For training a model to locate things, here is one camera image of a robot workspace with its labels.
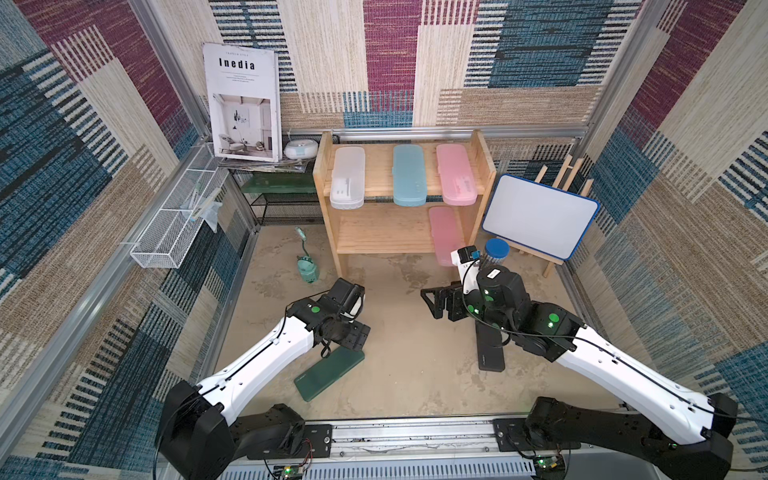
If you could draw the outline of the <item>black pencil case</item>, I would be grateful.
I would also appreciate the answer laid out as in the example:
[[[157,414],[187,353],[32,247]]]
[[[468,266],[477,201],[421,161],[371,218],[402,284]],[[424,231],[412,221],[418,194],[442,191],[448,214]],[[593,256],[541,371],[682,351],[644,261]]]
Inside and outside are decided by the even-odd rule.
[[[503,372],[506,368],[502,334],[494,327],[476,323],[476,348],[480,371]]]

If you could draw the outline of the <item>dark green pencil case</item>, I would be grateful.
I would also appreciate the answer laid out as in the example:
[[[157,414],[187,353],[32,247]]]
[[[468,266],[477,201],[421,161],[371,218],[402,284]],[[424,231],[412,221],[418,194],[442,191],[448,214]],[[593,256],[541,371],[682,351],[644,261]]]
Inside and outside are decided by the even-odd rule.
[[[294,379],[305,402],[310,402],[365,359],[363,351],[339,347]]]

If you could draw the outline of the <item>white translucent pencil case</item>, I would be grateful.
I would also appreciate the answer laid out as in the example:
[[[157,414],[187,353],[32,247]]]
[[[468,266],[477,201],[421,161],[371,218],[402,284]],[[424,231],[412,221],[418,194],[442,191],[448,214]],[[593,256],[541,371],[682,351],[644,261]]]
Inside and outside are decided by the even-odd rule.
[[[337,210],[361,208],[365,198],[366,152],[358,146],[341,147],[334,155],[330,204]]]

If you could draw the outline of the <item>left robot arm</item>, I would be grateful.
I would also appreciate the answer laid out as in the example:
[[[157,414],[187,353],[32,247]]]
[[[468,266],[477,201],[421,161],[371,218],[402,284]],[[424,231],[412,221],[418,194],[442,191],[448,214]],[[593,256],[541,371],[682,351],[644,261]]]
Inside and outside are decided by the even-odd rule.
[[[284,368],[321,345],[361,352],[370,333],[359,322],[365,289],[343,278],[318,294],[289,303],[282,318],[246,353],[195,384],[168,392],[155,447],[184,479],[217,479],[229,464],[304,459],[330,454],[329,426],[308,425],[293,409],[275,404],[245,415],[245,407]]]

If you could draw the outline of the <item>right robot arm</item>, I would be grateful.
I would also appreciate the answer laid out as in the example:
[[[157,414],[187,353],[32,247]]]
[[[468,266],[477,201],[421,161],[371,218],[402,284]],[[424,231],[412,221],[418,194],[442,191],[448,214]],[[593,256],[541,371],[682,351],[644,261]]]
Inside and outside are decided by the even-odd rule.
[[[420,292],[434,318],[469,317],[506,333],[522,350],[568,368],[623,400],[619,414],[536,399],[522,426],[532,449],[587,443],[644,460],[670,479],[723,479],[737,403],[685,388],[621,351],[582,319],[531,299],[521,276],[496,264],[465,262],[460,279]]]

